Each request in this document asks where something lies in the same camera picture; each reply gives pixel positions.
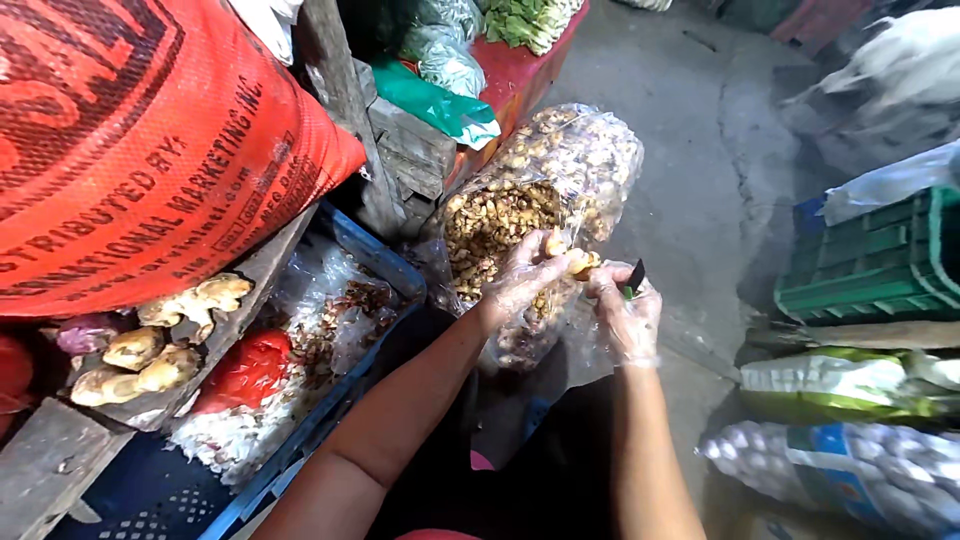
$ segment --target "plastic glove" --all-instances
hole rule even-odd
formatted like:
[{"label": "plastic glove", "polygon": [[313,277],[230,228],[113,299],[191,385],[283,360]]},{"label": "plastic glove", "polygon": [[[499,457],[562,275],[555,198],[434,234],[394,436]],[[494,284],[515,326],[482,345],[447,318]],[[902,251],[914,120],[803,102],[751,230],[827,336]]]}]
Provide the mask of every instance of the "plastic glove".
[{"label": "plastic glove", "polygon": [[493,330],[529,307],[544,287],[556,281],[570,265],[560,255],[546,258],[544,245],[550,231],[531,231],[508,255],[493,281],[483,288],[483,309]]},{"label": "plastic glove", "polygon": [[663,298],[644,279],[637,296],[624,299],[620,288],[633,271],[626,262],[604,261],[589,272],[587,297],[598,300],[593,312],[617,351],[614,364],[657,367],[657,326]]}]

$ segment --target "blue plastic crate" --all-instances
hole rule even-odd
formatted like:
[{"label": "blue plastic crate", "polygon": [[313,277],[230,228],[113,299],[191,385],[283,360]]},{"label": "blue plastic crate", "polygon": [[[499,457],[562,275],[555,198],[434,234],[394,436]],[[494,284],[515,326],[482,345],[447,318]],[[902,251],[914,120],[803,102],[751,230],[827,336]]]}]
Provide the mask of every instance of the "blue plastic crate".
[{"label": "blue plastic crate", "polygon": [[[422,305],[426,298],[423,277],[332,205],[321,203],[310,227],[324,230],[357,262],[389,282],[409,301],[397,321]],[[84,493],[84,502],[102,521],[83,524],[68,516],[48,538],[218,540],[228,537],[259,509],[279,497],[305,458],[361,397],[362,385],[357,382],[370,369],[382,342],[383,338],[334,384],[236,496],[230,495],[229,489],[199,461],[188,463],[179,449],[163,451],[166,437],[138,433]]]}]

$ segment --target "green plastic bag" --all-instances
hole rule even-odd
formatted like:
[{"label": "green plastic bag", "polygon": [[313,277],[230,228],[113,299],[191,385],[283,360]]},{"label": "green plastic bag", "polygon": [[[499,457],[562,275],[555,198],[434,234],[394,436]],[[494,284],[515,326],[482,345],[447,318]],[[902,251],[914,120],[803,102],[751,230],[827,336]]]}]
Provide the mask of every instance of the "green plastic bag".
[{"label": "green plastic bag", "polygon": [[460,96],[422,81],[402,63],[380,57],[371,63],[376,93],[420,120],[479,150],[500,135],[493,109],[486,103]]}]

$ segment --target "gloved hand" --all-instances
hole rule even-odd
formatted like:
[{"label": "gloved hand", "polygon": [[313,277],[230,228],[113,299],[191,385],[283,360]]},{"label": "gloved hand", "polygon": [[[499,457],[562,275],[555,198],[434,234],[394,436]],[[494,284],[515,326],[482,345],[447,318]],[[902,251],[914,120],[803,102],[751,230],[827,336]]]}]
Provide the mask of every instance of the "gloved hand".
[{"label": "gloved hand", "polygon": [[593,312],[617,352],[615,365],[657,367],[657,326],[663,298],[644,279],[633,300],[624,299],[620,287],[633,271],[626,262],[604,261],[589,271],[587,297],[598,300]]},{"label": "gloved hand", "polygon": [[500,272],[483,288],[482,309],[488,331],[517,317],[530,306],[544,287],[557,280],[570,265],[570,258],[546,258],[544,247],[550,231],[531,231],[507,257]]}]

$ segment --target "wooden board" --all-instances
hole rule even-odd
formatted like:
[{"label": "wooden board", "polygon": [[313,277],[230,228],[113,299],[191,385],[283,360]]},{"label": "wooden board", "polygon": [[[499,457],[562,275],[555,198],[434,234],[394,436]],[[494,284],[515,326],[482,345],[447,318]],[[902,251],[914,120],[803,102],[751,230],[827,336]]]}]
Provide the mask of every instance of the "wooden board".
[{"label": "wooden board", "polygon": [[0,540],[46,536],[133,433],[43,400],[0,452]]},{"label": "wooden board", "polygon": [[382,97],[373,101],[369,113],[377,146],[432,175],[445,178],[453,171],[455,140]]},{"label": "wooden board", "polygon": [[243,335],[257,312],[270,296],[276,277],[287,264],[294,247],[303,236],[310,218],[319,203],[310,206],[283,229],[276,232],[259,249],[241,260],[228,271],[236,272],[255,283],[253,290],[240,301],[240,308],[231,313],[214,310],[217,323],[213,334],[204,345],[207,354],[204,366],[187,384],[166,392],[144,394],[124,404],[109,404],[96,407],[96,411],[122,424],[143,431],[154,431],[176,413],[190,399],[204,378],[233,343]]},{"label": "wooden board", "polygon": [[363,94],[364,107],[369,108],[376,99],[376,80],[373,78],[373,68],[364,61],[353,59],[353,68],[360,81],[360,93]]},{"label": "wooden board", "polygon": [[747,341],[757,346],[954,349],[960,347],[960,322],[903,321],[843,327],[774,325],[771,328],[748,330]]},{"label": "wooden board", "polygon": [[318,81],[323,83],[323,88],[317,90],[327,96],[324,107],[346,123],[344,127],[360,139],[367,151],[365,166],[370,182],[360,195],[364,207],[357,211],[357,219],[388,241],[396,238],[405,220],[399,189],[380,162],[336,0],[306,0],[300,8],[294,36],[307,73],[314,72],[311,81],[315,85]]},{"label": "wooden board", "polygon": [[380,148],[380,158],[383,160],[383,168],[387,171],[387,174],[394,175],[401,183],[401,193],[403,187],[406,186],[431,201],[435,201],[444,195],[443,177],[424,171],[393,150]]}]

